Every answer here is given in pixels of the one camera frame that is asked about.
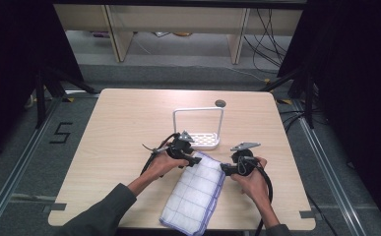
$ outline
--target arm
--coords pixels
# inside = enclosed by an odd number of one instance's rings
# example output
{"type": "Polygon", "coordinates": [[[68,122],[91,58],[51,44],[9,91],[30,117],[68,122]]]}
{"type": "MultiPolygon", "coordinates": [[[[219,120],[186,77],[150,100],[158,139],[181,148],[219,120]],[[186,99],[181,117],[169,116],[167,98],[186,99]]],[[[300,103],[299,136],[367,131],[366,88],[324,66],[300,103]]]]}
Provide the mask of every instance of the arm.
{"type": "MultiPolygon", "coordinates": [[[[257,157],[260,164],[265,167],[267,160],[257,157]]],[[[259,171],[252,171],[248,176],[232,174],[230,178],[238,182],[242,186],[242,194],[246,194],[252,199],[255,206],[260,211],[264,225],[267,229],[267,235],[290,235],[288,228],[284,224],[280,224],[279,219],[274,213],[268,198],[268,188],[266,181],[259,171]]]]}
{"type": "Polygon", "coordinates": [[[159,176],[172,168],[188,165],[187,160],[159,154],[148,170],[127,187],[117,185],[101,202],[64,224],[56,235],[114,235],[120,219],[141,194],[159,176]]]}

